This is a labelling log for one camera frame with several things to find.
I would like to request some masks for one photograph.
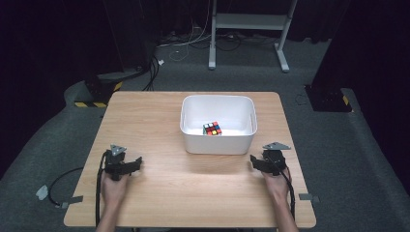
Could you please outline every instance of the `hazard tape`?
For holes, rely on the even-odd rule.
[[[119,82],[114,86],[114,89],[112,90],[112,93],[115,93],[120,90],[121,86],[123,85],[123,82]],[[108,106],[108,102],[100,102],[100,101],[75,101],[74,102],[75,106],[77,107],[98,107],[98,108],[104,108]]]
[[[343,102],[345,105],[349,104],[349,100],[346,98],[346,96],[343,96]]]
[[[104,108],[107,107],[108,104],[105,102],[84,102],[84,101],[76,101],[75,106],[77,107],[98,107],[98,108]]]

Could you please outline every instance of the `black curtain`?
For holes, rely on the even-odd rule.
[[[0,177],[30,137],[66,105],[64,91],[83,79],[62,30],[61,1],[0,2],[3,135]]]
[[[350,0],[299,0],[287,38],[293,41],[311,38],[314,43],[331,39],[349,2]]]
[[[374,138],[410,193],[410,2],[352,0],[312,86],[353,89]]]

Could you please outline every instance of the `handheld controller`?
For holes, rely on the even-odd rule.
[[[263,160],[250,155],[253,168],[277,176],[287,167],[281,150],[264,150],[262,156]]]
[[[105,172],[111,174],[113,181],[119,181],[120,176],[131,174],[134,171],[139,170],[142,157],[136,159],[133,162],[124,163],[125,151],[127,148],[119,147],[111,144],[111,150],[106,150],[105,155]]]

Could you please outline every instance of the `wrist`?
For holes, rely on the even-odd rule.
[[[274,197],[272,196],[272,202],[274,203],[275,207],[281,208],[289,208],[289,204],[285,197]]]
[[[108,202],[104,205],[104,210],[108,212],[118,212],[121,207],[120,202]]]
[[[116,221],[119,214],[119,207],[107,206],[103,208],[102,219],[109,218],[109,220]]]

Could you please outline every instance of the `rubik's cube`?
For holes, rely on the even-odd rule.
[[[214,122],[214,123],[204,124],[203,133],[208,134],[208,135],[221,135],[222,130],[220,130],[220,125],[218,125],[218,122]]]

